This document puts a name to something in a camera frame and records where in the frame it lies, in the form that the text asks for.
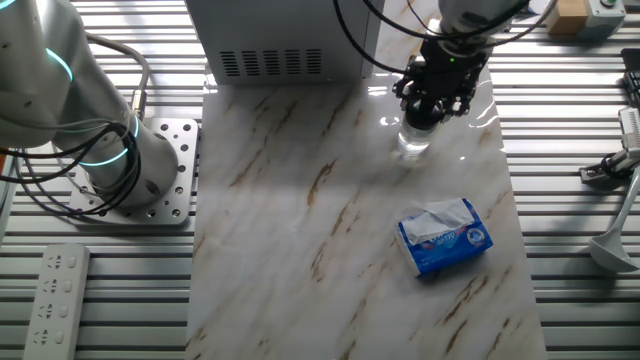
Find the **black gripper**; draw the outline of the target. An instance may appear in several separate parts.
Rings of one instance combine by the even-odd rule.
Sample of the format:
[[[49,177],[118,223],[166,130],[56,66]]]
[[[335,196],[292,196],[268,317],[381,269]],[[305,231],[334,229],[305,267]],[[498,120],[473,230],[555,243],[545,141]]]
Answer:
[[[419,102],[423,95],[448,101],[447,114],[460,117],[470,109],[479,75],[489,53],[453,55],[434,40],[425,40],[418,54],[409,58],[404,75],[392,92],[403,111]]]

